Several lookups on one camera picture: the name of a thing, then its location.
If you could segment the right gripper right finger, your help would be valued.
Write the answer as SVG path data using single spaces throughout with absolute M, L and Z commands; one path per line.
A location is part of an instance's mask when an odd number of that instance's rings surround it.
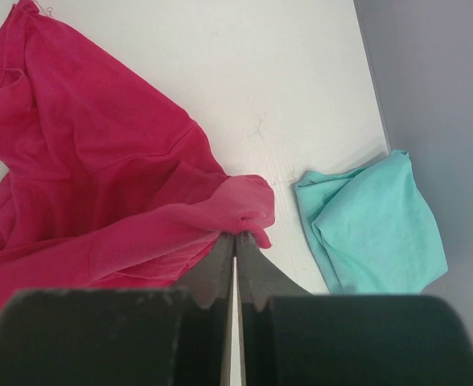
M 253 236 L 236 238 L 247 385 L 317 384 L 317 297 L 263 255 Z

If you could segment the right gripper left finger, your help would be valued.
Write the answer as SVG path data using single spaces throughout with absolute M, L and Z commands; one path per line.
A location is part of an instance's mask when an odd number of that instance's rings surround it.
M 175 284 L 187 290 L 175 354 L 175 385 L 220 385 L 232 288 L 234 236 L 222 234 Z

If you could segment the pink t shirt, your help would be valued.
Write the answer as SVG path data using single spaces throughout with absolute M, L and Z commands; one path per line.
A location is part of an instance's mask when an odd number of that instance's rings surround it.
M 167 286 L 223 232 L 262 248 L 274 193 L 230 176 L 186 111 L 69 25 L 0 28 L 0 309 L 18 290 Z

